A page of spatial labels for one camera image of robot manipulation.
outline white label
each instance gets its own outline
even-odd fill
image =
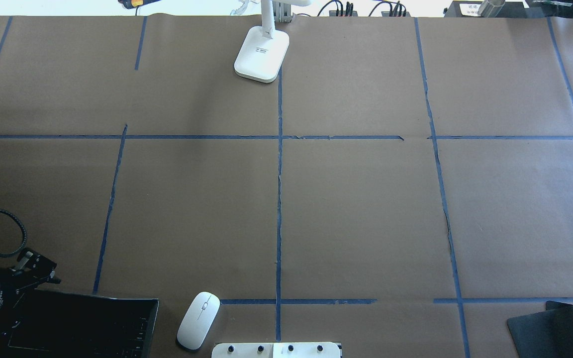
[[[463,16],[479,17],[479,4],[459,4]]]

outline screwdriver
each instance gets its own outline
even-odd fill
[[[118,2],[123,4],[125,9],[134,9],[137,6],[143,6],[157,1],[159,0],[118,0]]]

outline white lamp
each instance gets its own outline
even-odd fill
[[[285,4],[310,5],[312,0],[283,0]],[[262,26],[252,27],[240,48],[234,69],[241,77],[264,83],[278,77],[280,66],[287,54],[288,34],[276,30],[273,19],[273,2],[262,0]]]

